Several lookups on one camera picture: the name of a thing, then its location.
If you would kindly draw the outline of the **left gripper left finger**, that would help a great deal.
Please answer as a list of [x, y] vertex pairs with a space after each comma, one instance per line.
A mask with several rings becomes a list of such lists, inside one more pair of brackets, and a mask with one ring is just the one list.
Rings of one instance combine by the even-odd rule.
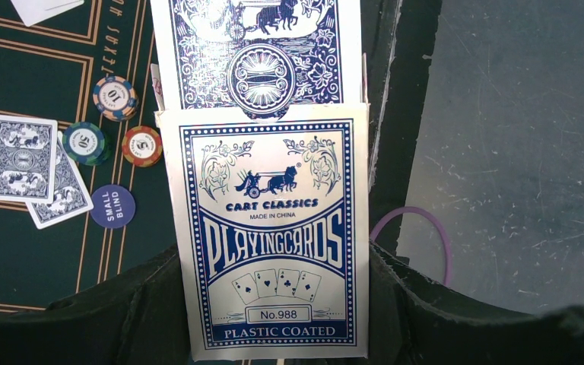
[[0, 319], [0, 364], [186, 364], [175, 246], [44, 311]]

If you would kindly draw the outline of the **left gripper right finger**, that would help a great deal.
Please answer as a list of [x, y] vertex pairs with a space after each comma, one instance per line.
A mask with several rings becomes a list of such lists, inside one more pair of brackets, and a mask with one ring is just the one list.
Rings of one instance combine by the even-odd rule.
[[584, 364], [584, 306], [539, 315], [474, 300], [370, 244], [369, 364]]

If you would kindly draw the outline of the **blue small blind button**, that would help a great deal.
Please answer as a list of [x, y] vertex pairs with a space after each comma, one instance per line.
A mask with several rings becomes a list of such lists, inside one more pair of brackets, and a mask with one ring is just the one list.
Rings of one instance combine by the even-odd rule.
[[101, 186], [92, 193], [91, 200], [94, 207], [90, 211], [90, 216], [101, 227], [122, 228], [135, 216], [135, 199], [123, 186], [116, 184]]

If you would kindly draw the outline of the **blue playing card deck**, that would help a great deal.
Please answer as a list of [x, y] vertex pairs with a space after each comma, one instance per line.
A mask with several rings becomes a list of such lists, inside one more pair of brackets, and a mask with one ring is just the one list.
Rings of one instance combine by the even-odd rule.
[[156, 113], [194, 360], [368, 355], [367, 117]]

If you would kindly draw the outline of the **orange chip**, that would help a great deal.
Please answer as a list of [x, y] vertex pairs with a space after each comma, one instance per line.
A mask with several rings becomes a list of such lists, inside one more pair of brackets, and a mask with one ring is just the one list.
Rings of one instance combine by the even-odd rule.
[[163, 153], [160, 134], [146, 125], [129, 129], [122, 140], [122, 154], [137, 167], [149, 167], [159, 161]]

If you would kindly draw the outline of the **green chip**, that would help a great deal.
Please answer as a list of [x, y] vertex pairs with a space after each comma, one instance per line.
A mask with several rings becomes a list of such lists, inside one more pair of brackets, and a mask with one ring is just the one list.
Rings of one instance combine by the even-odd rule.
[[110, 143], [99, 127], [90, 122], [76, 122], [62, 133], [66, 154], [88, 166], [98, 166], [111, 155]]

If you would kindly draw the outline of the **next card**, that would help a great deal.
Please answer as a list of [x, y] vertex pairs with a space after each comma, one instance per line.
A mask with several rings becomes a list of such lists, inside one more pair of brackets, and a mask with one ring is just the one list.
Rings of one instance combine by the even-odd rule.
[[151, 12], [168, 110], [270, 118], [361, 100], [358, 1], [153, 1]]

